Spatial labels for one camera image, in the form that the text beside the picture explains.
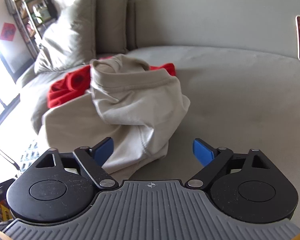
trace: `sofa backrest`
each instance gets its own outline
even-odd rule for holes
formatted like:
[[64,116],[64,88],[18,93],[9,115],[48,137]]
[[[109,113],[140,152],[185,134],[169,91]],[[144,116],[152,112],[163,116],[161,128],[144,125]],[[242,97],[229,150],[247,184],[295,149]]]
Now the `sofa backrest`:
[[298,57],[300,0],[131,0],[128,49],[209,46]]

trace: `gray pillow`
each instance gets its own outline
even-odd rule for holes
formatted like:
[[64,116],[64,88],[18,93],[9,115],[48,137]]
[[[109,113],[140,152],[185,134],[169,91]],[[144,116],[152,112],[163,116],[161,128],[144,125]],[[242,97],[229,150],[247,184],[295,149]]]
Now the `gray pillow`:
[[96,0],[75,0],[44,33],[35,73],[64,71],[96,58]]
[[126,14],[128,0],[97,0],[96,51],[126,53]]

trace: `beige sweatshirt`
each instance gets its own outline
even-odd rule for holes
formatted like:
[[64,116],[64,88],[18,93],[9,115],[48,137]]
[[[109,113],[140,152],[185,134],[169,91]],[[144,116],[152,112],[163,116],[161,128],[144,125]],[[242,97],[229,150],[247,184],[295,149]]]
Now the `beige sweatshirt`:
[[103,168],[119,182],[167,154],[168,140],[188,111],[180,82],[139,59],[92,60],[89,93],[43,116],[40,142],[59,152],[94,146],[107,136],[114,152]]

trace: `blue gripper pad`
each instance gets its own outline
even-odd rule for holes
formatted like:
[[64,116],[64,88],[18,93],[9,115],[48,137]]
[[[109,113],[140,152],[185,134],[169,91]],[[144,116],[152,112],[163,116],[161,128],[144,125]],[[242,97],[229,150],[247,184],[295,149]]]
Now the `blue gripper pad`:
[[197,160],[205,167],[213,159],[214,153],[211,149],[200,142],[200,139],[195,139],[192,144],[192,151]]
[[95,149],[93,159],[99,166],[102,166],[112,155],[113,150],[113,139],[111,137],[107,137],[105,140],[101,141],[101,145],[97,149]]

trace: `red cloth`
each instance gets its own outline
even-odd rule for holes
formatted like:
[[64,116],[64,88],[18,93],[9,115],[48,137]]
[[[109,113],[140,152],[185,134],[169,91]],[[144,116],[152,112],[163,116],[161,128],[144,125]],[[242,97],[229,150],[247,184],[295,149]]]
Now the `red cloth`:
[[168,71],[168,73],[171,76],[176,76],[176,69],[175,69],[173,63],[166,63],[166,64],[164,64],[160,67],[150,66],[150,70],[157,70],[157,69],[160,69],[160,68],[164,68],[166,71]]
[[69,72],[64,79],[53,83],[48,92],[48,108],[60,106],[82,96],[90,87],[90,65]]

